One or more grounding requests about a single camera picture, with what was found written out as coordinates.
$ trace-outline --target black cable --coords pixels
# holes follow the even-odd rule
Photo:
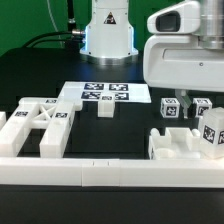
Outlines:
[[[33,48],[37,44],[44,43],[44,42],[64,42],[66,40],[68,40],[68,39],[45,39],[45,40],[39,40],[39,41],[35,42],[34,44],[32,44],[30,47]]]
[[[37,37],[32,38],[31,40],[26,42],[22,47],[28,47],[30,44],[32,44],[36,40],[39,40],[39,39],[44,38],[44,37],[59,36],[59,35],[66,35],[66,34],[70,34],[71,35],[72,32],[71,31],[60,31],[60,32],[53,32],[53,33],[45,33],[45,34],[42,34],[42,35],[39,35]]]
[[[73,0],[67,0],[68,8],[68,30],[76,29],[76,22],[74,16]]]
[[[68,40],[70,40],[72,42],[82,43],[81,39],[61,39],[61,40],[59,40],[59,39],[45,39],[45,40],[39,40],[39,41],[35,42],[30,47],[33,48],[37,44],[44,43],[44,42],[64,42],[64,41],[68,41]]]

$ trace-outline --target white cube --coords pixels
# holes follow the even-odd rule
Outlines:
[[[196,104],[195,117],[202,117],[205,110],[212,109],[212,102],[208,98],[194,98],[193,103]]]
[[[113,117],[115,109],[115,93],[102,92],[98,101],[98,117]]]
[[[207,110],[199,122],[200,150],[215,159],[224,156],[224,109]]]
[[[179,110],[180,103],[176,98],[162,98],[160,113],[164,118],[177,118]]]

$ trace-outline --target black table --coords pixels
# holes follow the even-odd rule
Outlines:
[[[138,63],[99,66],[77,52],[13,49],[0,58],[0,110],[7,117],[22,97],[57,97],[65,81],[144,83]],[[168,89],[150,89],[152,103],[116,103],[113,119],[97,117],[97,103],[84,102],[76,113],[65,158],[148,159],[152,128],[197,128],[197,119],[163,119]],[[193,92],[222,106],[223,94]],[[39,157],[43,131],[33,130],[20,157]],[[223,223],[222,189],[0,186],[0,223]]]

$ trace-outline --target paper with apriltag markers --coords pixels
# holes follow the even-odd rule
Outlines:
[[[151,103],[147,84],[65,82],[58,98],[98,101],[102,92],[114,92],[116,102]]]

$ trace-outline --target white block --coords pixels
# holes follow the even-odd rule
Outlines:
[[[113,117],[115,109],[115,94],[112,92],[101,93],[98,101],[98,117]]]
[[[40,142],[40,155],[43,158],[63,157],[75,111],[73,102],[60,101],[51,122]]]
[[[121,187],[223,187],[213,160],[120,160]]]
[[[82,186],[119,186],[119,160],[94,160],[83,164]]]
[[[201,151],[213,159],[224,157],[224,109],[205,111],[199,128]]]
[[[81,186],[82,163],[77,159],[0,159],[0,184]]]
[[[6,115],[5,112],[0,112],[0,131],[6,123]]]
[[[208,98],[194,98],[193,103],[196,104],[195,117],[201,117],[205,110],[212,109],[212,102]]]
[[[39,113],[39,105],[20,104],[0,131],[0,157],[15,157],[28,137],[30,120]]]
[[[162,98],[160,113],[164,118],[177,118],[179,116],[180,103],[176,98]]]

